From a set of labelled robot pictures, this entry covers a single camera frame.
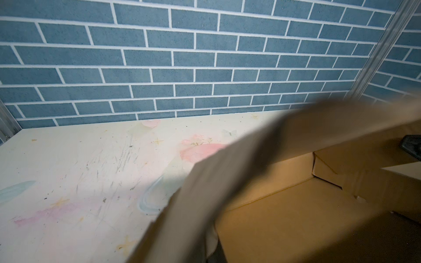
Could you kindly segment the brown cardboard box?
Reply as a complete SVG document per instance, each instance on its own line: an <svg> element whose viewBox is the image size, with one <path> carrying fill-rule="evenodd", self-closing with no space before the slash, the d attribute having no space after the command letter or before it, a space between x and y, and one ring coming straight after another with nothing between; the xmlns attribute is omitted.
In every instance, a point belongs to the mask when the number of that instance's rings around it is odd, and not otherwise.
<svg viewBox="0 0 421 263"><path fill-rule="evenodd" d="M325 100L194 164L130 263L418 263L421 101Z"/></svg>

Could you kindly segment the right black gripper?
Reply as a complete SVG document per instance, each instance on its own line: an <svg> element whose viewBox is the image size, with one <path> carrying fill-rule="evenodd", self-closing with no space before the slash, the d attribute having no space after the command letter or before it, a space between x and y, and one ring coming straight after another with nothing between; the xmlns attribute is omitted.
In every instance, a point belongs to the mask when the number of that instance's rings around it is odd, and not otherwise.
<svg viewBox="0 0 421 263"><path fill-rule="evenodd" d="M421 135L406 135L399 145L400 149L418 161L421 161Z"/></svg>

